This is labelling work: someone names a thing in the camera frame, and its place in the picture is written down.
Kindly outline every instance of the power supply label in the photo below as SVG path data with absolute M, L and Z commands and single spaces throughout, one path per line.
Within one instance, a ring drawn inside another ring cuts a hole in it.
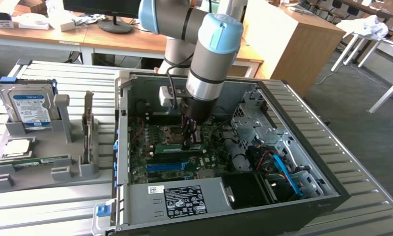
M 208 213 L 200 185 L 165 188 L 164 199 L 169 218 Z
M 28 126 L 43 126 L 51 123 L 48 109 L 43 106 L 43 95 L 15 95 L 15 104 L 21 122 Z

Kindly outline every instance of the white cloth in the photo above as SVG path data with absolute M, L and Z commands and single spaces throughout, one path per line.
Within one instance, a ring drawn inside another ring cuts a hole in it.
M 343 20 L 336 27 L 347 32 L 347 37 L 351 33 L 357 33 L 375 40 L 383 39 L 388 32 L 388 26 L 377 20 L 377 16 L 372 15 L 363 19 L 355 19 L 352 21 Z

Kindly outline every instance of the monitor stand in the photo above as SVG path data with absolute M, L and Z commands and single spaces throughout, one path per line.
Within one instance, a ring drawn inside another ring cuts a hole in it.
M 117 17 L 113 17 L 113 20 L 103 20 L 97 23 L 99 28 L 109 33 L 129 33 L 133 26 L 123 21 L 117 21 Z

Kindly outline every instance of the computer monitor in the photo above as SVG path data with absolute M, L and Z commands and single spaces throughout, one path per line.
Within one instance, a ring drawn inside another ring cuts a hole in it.
M 69 11 L 113 16 L 112 21 L 100 21 L 99 27 L 111 33 L 128 33 L 132 25 L 117 21 L 117 16 L 139 18 L 141 0 L 64 0 L 64 8 Z

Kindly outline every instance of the motherboard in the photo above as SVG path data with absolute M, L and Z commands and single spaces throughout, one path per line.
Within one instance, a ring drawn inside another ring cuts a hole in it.
M 188 150 L 181 146 L 180 118 L 129 118 L 132 184 L 217 177 L 228 171 L 231 158 L 220 126 L 211 118 L 193 136 Z

